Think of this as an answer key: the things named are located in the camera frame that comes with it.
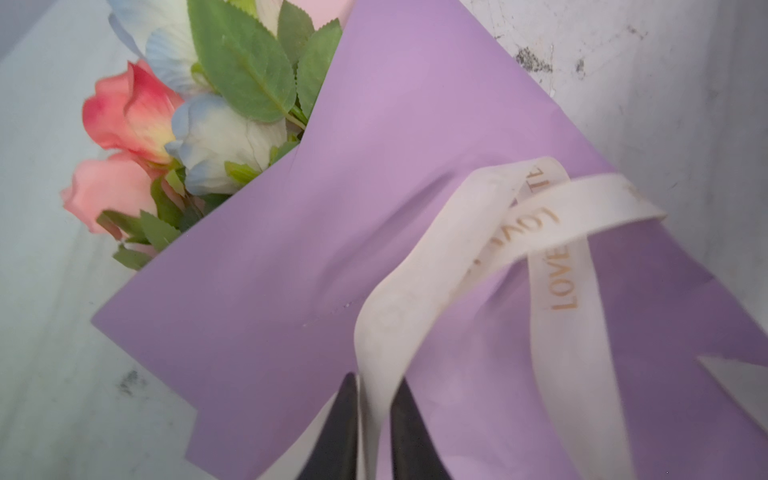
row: pink rose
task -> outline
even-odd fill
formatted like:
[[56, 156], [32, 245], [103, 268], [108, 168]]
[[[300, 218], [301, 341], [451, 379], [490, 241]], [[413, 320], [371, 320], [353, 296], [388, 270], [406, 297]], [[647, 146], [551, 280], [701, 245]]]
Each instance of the pink rose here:
[[153, 177], [140, 162], [128, 152], [114, 154], [106, 161], [81, 162], [72, 175], [72, 185], [61, 192], [64, 208], [92, 233], [109, 233], [96, 223], [104, 210], [132, 217], [138, 217], [141, 210], [156, 214], [150, 194]]
[[168, 164], [172, 159], [165, 144], [176, 140], [170, 120], [182, 103], [146, 62], [129, 62], [125, 73], [96, 83], [96, 95], [83, 105], [83, 125], [105, 149], [118, 148], [155, 164]]

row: green leaf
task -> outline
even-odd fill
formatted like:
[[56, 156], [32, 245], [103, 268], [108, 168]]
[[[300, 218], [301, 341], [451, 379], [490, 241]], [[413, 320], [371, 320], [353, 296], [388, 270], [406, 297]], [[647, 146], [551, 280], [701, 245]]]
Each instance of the green leaf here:
[[152, 182], [150, 193], [154, 204], [157, 205], [157, 217], [172, 227], [178, 227], [184, 212], [166, 195], [165, 190], [163, 190], [162, 177]]
[[149, 245], [149, 240], [146, 238], [138, 238], [138, 237], [128, 237], [127, 239], [123, 240], [125, 243], [139, 243], [140, 245]]
[[179, 230], [181, 230], [181, 233], [184, 233], [190, 228], [194, 227], [194, 225], [202, 219], [203, 212], [201, 212], [194, 205], [190, 205], [184, 209], [184, 216], [181, 218]]
[[141, 267], [152, 260], [152, 257], [144, 252], [129, 250], [122, 245], [118, 247], [118, 252], [112, 256], [115, 260], [132, 270], [141, 270]]
[[213, 86], [245, 117], [273, 123], [296, 100], [293, 68], [272, 34], [222, 0], [188, 0], [195, 50]]
[[311, 17], [293, 3], [283, 0], [280, 16], [277, 18], [277, 40], [294, 67], [313, 33], [315, 28], [312, 26]]
[[184, 181], [181, 180], [179, 172], [185, 172], [185, 169], [180, 168], [178, 170], [171, 170], [165, 175], [165, 181], [174, 189], [174, 192], [185, 197], [187, 195], [187, 189], [184, 187]]
[[[120, 212], [116, 212], [114, 210], [104, 210], [96, 219], [96, 223], [104, 227], [109, 233], [112, 234], [113, 237], [115, 237], [114, 228], [118, 228], [119, 230], [127, 233], [129, 237], [134, 237], [139, 240], [147, 239], [147, 237], [144, 235], [144, 229], [141, 226], [141, 221], [136, 217], [131, 217], [130, 215], [121, 214]], [[122, 233], [120, 233], [117, 237], [115, 237], [115, 239], [119, 240], [122, 237]]]
[[270, 150], [270, 167], [273, 166], [280, 158], [288, 155], [288, 153], [298, 144], [298, 140], [288, 140], [286, 143], [280, 145], [279, 147], [272, 147], [272, 150]]
[[234, 162], [225, 161], [224, 171], [227, 172], [229, 178], [235, 180], [241, 186], [248, 185], [251, 180], [259, 176], [259, 172], [255, 171], [250, 165], [236, 164]]
[[259, 18], [259, 14], [256, 12], [256, 2], [254, 0], [229, 0], [229, 2], [238, 7], [248, 15]]
[[299, 60], [299, 70], [296, 73], [299, 102], [301, 102], [301, 110], [308, 118], [312, 117], [312, 110], [315, 108], [320, 88], [326, 80], [339, 40], [341, 40], [341, 25], [336, 19], [310, 37]]
[[200, 198], [202, 198], [203, 202], [205, 202], [205, 207], [206, 207], [205, 214], [208, 215], [210, 212], [216, 210], [221, 204], [229, 200], [230, 197], [232, 197], [232, 195], [227, 195], [227, 194], [201, 195]]
[[149, 242], [158, 253], [165, 250], [165, 247], [181, 235], [179, 230], [143, 210], [141, 211], [141, 226], [144, 228]]

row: white flower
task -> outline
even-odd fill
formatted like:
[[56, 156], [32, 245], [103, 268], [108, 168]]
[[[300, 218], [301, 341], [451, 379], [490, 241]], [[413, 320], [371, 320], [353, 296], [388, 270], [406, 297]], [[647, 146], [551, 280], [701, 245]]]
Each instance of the white flower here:
[[193, 195], [233, 194], [240, 188], [227, 176], [224, 162], [246, 164], [255, 171], [270, 163], [270, 149], [286, 141], [285, 120], [263, 124], [235, 113], [218, 95], [202, 94], [174, 114], [176, 141], [168, 153], [187, 168], [187, 190]]
[[[169, 88], [190, 97], [210, 91], [192, 73], [197, 53], [187, 0], [108, 0], [115, 34], [131, 50], [147, 59], [154, 74]], [[277, 33], [283, 0], [255, 0], [260, 21]]]

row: gray surface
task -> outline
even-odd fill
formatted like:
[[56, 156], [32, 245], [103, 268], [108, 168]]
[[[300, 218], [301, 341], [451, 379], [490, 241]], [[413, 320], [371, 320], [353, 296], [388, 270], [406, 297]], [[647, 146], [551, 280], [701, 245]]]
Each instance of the gray surface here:
[[27, 33], [54, 0], [0, 0], [0, 59]]

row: lavender paper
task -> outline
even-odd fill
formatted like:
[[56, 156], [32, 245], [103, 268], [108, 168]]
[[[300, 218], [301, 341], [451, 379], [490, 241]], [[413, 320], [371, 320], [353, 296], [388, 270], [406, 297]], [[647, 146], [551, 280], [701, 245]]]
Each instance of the lavender paper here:
[[[458, 0], [358, 0], [295, 154], [94, 323], [198, 408], [192, 462], [252, 480], [355, 369], [362, 301], [468, 172], [545, 155], [612, 170]], [[696, 356], [768, 365], [768, 339], [657, 223], [590, 244], [639, 477], [765, 478], [768, 437]], [[578, 478], [535, 388], [526, 277], [453, 306], [409, 370], [457, 480]]]

